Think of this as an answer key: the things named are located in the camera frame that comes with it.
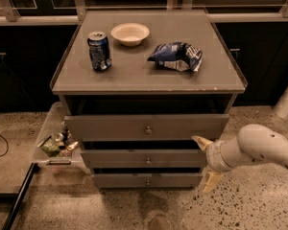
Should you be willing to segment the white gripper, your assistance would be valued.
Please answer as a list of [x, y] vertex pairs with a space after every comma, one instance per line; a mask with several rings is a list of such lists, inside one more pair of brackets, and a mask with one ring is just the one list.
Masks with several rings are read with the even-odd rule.
[[232, 170], [226, 160], [226, 154], [230, 152], [231, 147], [229, 142], [218, 141], [213, 142], [202, 137], [193, 135], [192, 139], [197, 143], [201, 150], [206, 150], [206, 161], [209, 167], [214, 172], [207, 172], [204, 178], [203, 192], [211, 192], [223, 179], [221, 173], [226, 173]]

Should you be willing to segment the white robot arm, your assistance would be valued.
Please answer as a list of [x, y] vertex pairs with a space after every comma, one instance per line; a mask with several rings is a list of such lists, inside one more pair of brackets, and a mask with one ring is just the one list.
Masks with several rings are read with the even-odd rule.
[[210, 193], [225, 173], [237, 167], [274, 163], [288, 170], [288, 139], [262, 125], [243, 126], [226, 141], [213, 142], [197, 135], [192, 139], [205, 152], [204, 193]]

